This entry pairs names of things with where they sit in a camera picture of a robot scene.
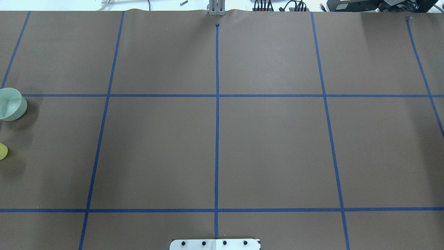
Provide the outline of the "aluminium frame post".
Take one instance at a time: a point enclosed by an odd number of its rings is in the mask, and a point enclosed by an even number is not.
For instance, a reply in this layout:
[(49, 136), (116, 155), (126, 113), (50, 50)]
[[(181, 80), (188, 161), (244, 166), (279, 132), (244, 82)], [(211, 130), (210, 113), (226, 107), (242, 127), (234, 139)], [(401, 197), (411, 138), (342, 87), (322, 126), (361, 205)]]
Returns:
[(207, 10), (210, 16), (225, 16), (225, 0), (210, 0)]

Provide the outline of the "yellow plastic cup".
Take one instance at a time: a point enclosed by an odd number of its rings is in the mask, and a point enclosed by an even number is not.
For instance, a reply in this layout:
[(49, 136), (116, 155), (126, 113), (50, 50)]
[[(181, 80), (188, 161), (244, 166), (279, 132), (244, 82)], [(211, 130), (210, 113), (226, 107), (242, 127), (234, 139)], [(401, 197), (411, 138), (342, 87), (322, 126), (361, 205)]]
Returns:
[(0, 160), (3, 160), (8, 155), (8, 147), (0, 143)]

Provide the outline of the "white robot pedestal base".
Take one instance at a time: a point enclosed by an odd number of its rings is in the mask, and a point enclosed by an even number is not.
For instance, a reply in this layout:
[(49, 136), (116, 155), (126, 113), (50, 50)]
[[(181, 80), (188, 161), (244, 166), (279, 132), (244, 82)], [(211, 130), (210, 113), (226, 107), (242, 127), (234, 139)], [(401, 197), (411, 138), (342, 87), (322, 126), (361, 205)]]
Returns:
[(259, 239), (177, 239), (170, 250), (260, 250)]

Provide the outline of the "mint green bowl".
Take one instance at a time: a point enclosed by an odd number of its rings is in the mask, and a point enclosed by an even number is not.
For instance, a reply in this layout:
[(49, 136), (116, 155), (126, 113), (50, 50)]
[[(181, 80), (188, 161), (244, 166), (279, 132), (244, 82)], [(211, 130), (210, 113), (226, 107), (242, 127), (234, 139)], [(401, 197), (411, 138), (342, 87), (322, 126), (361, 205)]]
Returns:
[(26, 110), (27, 100), (18, 90), (12, 87), (0, 90), (0, 120), (17, 120), (25, 114)]

